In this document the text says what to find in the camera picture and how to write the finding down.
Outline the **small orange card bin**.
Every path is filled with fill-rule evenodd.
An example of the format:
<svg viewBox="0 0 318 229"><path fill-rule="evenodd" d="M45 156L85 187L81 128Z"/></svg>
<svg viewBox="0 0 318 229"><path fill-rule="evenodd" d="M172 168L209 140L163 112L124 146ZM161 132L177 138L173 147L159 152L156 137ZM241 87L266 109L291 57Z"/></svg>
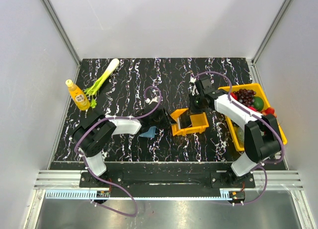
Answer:
<svg viewBox="0 0 318 229"><path fill-rule="evenodd" d="M173 136L203 133L209 127L206 113L190 114L188 108L177 109L170 115L176 124L171 126Z"/></svg>

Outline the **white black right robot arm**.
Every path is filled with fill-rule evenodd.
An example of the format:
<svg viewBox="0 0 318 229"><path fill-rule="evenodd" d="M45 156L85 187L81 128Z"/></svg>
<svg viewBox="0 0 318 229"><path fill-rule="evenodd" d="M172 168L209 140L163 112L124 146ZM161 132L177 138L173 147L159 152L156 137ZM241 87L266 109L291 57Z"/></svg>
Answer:
<svg viewBox="0 0 318 229"><path fill-rule="evenodd" d="M217 111L230 118L244 133L244 153L232 163L226 175L227 183L238 187L244 176L256 166L278 152L284 151L276 117L263 115L236 100L230 91L213 89L207 76L192 78L193 90L189 94L189 110L198 114L206 109Z"/></svg>

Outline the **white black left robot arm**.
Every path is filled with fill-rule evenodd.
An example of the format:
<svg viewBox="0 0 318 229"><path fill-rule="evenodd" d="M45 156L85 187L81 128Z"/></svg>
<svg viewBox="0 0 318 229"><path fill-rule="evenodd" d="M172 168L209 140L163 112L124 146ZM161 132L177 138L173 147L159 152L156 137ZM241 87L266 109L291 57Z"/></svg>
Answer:
<svg viewBox="0 0 318 229"><path fill-rule="evenodd" d="M101 152L112 136L128 134L152 138L156 129L166 130L174 124L176 121L156 102L138 111L135 116L110 116L92 110L87 117L81 118L72 138L92 171L91 182L102 187L107 183L108 175Z"/></svg>

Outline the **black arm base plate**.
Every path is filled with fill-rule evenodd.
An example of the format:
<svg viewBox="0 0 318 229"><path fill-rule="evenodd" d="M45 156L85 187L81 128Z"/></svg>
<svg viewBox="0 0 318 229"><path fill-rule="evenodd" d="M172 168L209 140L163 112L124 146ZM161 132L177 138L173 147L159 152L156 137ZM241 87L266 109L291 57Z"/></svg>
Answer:
<svg viewBox="0 0 318 229"><path fill-rule="evenodd" d="M237 178L229 162L108 162L102 179L131 185L187 185L209 188L255 188L251 173Z"/></svg>

